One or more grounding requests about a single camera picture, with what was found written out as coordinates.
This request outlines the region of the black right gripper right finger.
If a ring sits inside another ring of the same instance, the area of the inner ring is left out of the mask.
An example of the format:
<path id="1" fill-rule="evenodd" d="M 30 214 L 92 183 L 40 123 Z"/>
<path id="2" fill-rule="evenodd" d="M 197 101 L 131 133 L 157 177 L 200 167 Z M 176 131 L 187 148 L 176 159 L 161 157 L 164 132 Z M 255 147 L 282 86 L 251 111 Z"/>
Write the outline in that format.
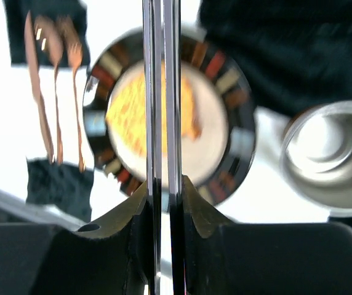
<path id="1" fill-rule="evenodd" d="M 183 180 L 189 294 L 352 294 L 352 228 L 236 223 Z"/>

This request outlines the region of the bread slice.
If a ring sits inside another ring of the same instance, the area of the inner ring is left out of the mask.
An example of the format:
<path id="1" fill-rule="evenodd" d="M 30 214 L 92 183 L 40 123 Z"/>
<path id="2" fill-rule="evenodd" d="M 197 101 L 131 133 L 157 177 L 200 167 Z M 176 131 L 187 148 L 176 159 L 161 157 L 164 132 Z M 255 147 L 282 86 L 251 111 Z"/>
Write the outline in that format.
<path id="1" fill-rule="evenodd" d="M 143 63 L 129 68 L 117 82 L 105 115 L 119 154 L 146 159 L 146 87 Z M 193 142 L 200 139 L 198 102 L 187 67 L 181 70 L 181 133 Z"/>

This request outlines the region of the silver metal tongs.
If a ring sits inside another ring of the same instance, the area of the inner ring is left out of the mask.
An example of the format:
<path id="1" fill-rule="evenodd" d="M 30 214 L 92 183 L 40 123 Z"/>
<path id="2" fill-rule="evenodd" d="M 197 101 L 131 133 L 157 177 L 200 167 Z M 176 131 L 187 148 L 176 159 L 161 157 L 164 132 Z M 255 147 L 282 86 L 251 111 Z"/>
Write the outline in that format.
<path id="1" fill-rule="evenodd" d="M 146 104 L 146 186 L 153 212 L 154 278 L 160 293 L 162 140 L 167 139 L 169 216 L 174 294 L 185 293 L 181 163 L 180 1 L 143 2 Z"/>

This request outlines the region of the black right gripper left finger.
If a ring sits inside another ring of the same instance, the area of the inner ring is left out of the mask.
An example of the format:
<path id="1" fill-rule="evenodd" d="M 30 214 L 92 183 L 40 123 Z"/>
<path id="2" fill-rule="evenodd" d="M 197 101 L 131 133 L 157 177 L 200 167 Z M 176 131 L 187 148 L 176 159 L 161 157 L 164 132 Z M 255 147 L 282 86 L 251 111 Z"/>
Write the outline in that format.
<path id="1" fill-rule="evenodd" d="M 146 189 L 77 231 L 0 224 L 0 294 L 143 294 Z"/>

